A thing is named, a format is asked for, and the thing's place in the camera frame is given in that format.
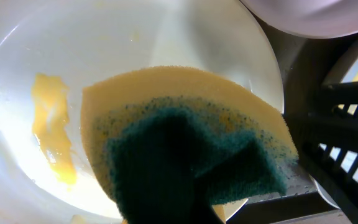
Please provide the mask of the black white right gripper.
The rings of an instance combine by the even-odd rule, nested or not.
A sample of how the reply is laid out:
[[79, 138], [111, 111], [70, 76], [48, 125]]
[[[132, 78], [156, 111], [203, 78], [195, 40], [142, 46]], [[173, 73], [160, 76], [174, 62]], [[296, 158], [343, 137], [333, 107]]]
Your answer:
[[323, 85], [306, 114], [284, 119], [300, 164], [358, 223], [358, 82]]

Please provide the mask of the yellow green sponge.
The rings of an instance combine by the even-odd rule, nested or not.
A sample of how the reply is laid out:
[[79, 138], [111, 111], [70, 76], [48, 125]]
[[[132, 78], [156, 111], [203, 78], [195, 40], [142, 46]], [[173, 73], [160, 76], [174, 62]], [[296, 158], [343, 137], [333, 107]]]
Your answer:
[[226, 203], [284, 195], [298, 162], [278, 110], [190, 67], [145, 68], [84, 88], [81, 140], [127, 223], [224, 223]]

